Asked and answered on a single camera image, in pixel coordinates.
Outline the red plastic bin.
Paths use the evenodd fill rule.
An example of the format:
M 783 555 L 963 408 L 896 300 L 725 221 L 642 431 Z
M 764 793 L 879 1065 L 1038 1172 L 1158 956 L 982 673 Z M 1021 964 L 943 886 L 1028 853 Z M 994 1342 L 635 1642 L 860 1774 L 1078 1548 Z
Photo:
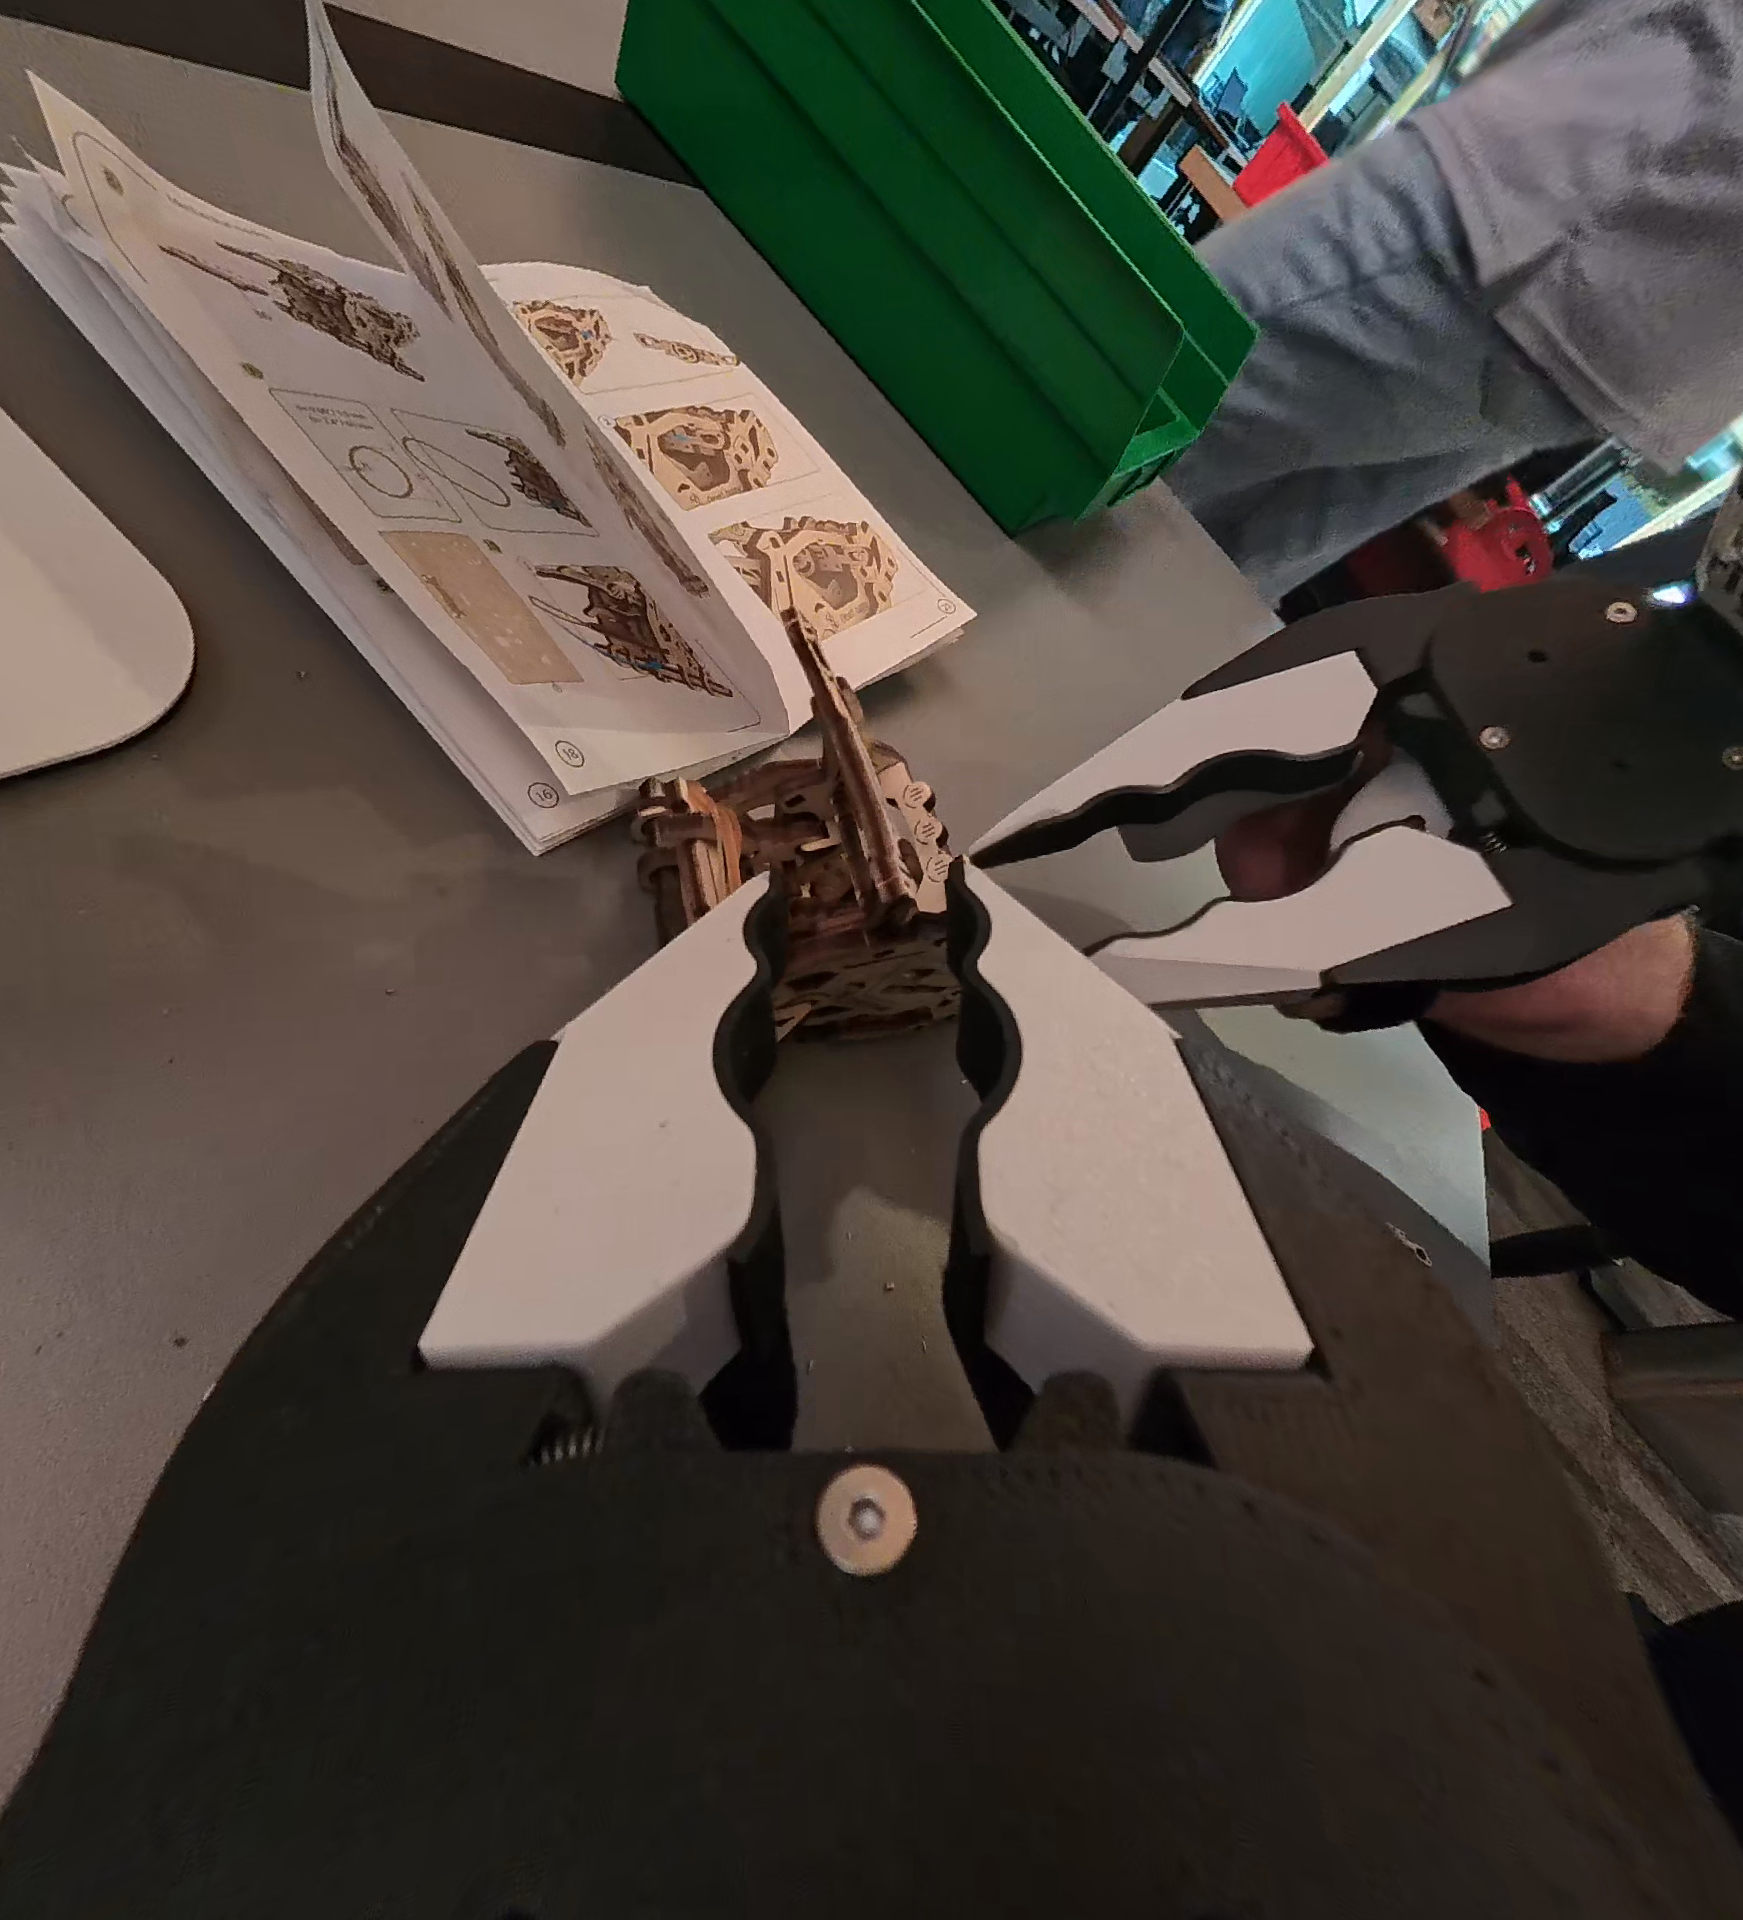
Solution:
M 1326 163 L 1326 151 L 1296 108 L 1278 102 L 1270 128 L 1234 178 L 1234 192 L 1245 209 L 1255 209 Z

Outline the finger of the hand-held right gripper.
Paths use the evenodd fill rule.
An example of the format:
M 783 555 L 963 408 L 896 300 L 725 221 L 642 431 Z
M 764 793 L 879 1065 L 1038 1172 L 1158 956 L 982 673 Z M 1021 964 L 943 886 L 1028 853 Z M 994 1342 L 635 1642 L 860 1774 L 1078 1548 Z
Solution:
M 1133 862 L 1163 865 L 1216 848 L 1243 820 L 1323 798 L 1333 834 L 1377 699 L 1355 653 L 1182 697 L 988 827 L 970 862 L 1014 868 L 1115 835 Z
M 1347 986 L 1513 975 L 1511 899 L 1473 850 L 1401 824 L 1354 840 L 1277 899 L 1216 899 L 1089 949 L 1147 1006 L 1284 1004 Z

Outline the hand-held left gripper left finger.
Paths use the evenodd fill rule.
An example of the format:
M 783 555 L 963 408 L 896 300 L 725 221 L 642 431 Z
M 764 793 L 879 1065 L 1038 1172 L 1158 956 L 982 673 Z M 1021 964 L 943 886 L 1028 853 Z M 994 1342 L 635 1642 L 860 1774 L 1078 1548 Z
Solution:
M 725 899 L 553 1036 L 420 1336 L 433 1372 L 711 1378 L 759 1189 L 734 1029 L 771 991 L 775 899 Z

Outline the person's right forearm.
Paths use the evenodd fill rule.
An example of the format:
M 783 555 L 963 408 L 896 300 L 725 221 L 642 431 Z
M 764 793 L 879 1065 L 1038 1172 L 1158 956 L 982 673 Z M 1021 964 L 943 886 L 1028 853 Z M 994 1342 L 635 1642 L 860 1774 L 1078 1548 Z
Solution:
M 1556 1065 L 1417 1029 L 1604 1241 L 1743 1323 L 1743 944 L 1695 929 L 1688 1000 L 1638 1060 Z

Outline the red metal fixture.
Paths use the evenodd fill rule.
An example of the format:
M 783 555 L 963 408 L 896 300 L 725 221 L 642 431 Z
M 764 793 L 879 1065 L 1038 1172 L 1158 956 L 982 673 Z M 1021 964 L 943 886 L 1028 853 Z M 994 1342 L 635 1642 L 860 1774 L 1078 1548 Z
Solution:
M 1513 589 L 1552 574 L 1552 542 L 1529 494 L 1513 476 L 1447 494 L 1415 529 L 1455 582 Z

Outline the wooden model car chassis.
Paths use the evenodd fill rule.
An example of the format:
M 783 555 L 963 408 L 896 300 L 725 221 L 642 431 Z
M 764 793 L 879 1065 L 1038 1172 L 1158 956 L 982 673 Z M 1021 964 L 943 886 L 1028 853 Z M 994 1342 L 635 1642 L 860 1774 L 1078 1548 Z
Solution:
M 784 968 L 772 991 L 776 1036 L 875 1039 L 955 1013 L 943 907 L 922 909 L 906 872 L 881 773 L 906 762 L 864 733 L 856 694 L 827 662 L 811 623 L 783 617 L 811 689 L 817 756 L 718 776 L 648 780 L 635 810 L 638 878 L 658 938 L 677 941 L 744 882 L 767 878 L 787 907 Z

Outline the ornamented wooden bumper strip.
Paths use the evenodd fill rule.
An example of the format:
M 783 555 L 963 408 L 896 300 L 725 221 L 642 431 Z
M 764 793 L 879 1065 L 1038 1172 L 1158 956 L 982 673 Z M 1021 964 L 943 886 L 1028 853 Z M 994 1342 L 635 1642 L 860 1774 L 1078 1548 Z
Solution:
M 883 801 L 894 813 L 900 860 L 916 886 L 917 901 L 922 909 L 939 912 L 954 851 L 948 850 L 934 790 L 928 781 L 913 777 L 902 760 L 883 769 L 881 787 Z

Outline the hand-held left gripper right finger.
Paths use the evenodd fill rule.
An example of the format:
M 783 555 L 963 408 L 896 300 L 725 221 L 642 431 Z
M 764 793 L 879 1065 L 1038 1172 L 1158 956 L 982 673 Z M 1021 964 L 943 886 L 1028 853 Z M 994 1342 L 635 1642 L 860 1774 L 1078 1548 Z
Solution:
M 950 1336 L 992 1436 L 1089 1378 L 1129 1436 L 1158 1378 L 1301 1376 L 1315 1340 L 1179 1034 L 975 868 L 950 869 Z

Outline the green plastic bin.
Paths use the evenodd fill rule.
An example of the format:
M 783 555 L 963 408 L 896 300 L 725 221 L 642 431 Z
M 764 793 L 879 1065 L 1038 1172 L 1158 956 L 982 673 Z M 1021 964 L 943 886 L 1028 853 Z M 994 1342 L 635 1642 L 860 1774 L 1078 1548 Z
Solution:
M 616 85 L 1006 535 L 1142 492 L 1257 331 L 982 2 L 632 2 Z

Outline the white instruction booklet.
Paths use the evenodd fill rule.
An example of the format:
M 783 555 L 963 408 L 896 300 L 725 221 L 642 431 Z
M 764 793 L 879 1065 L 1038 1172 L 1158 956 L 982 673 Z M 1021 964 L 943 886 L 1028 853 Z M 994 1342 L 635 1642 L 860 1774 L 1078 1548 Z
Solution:
M 973 611 L 655 289 L 477 265 L 306 5 L 324 167 L 390 263 L 165 178 L 40 75 L 0 238 L 533 853 L 776 749 Z

